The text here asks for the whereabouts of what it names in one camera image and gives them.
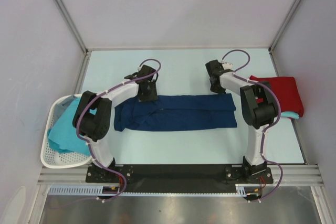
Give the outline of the navy blue t shirt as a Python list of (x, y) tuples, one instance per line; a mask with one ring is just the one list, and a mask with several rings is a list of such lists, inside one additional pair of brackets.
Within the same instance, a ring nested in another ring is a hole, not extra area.
[(156, 101), (130, 98), (114, 109), (114, 129), (149, 132), (236, 128), (231, 94), (160, 95)]

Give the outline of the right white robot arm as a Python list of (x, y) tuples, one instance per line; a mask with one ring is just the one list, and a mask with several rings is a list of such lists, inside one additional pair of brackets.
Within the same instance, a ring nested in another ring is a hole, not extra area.
[(248, 145), (243, 156), (242, 176), (254, 183), (267, 169), (264, 155), (266, 133), (279, 119), (279, 101), (267, 81), (256, 82), (238, 76), (228, 65), (212, 60), (205, 64), (211, 91), (223, 94), (229, 90), (240, 96), (242, 115), (248, 125)]

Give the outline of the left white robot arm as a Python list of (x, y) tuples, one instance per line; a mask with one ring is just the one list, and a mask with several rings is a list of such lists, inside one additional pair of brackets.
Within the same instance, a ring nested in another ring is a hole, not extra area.
[(72, 124), (76, 135), (88, 146), (93, 163), (99, 166), (97, 174), (103, 181), (110, 182), (116, 175), (116, 169), (111, 166), (114, 157), (107, 139), (111, 112), (130, 98), (140, 102), (156, 100), (157, 78), (158, 70), (142, 64), (137, 72), (124, 77), (113, 88), (101, 93), (85, 91), (81, 94)]

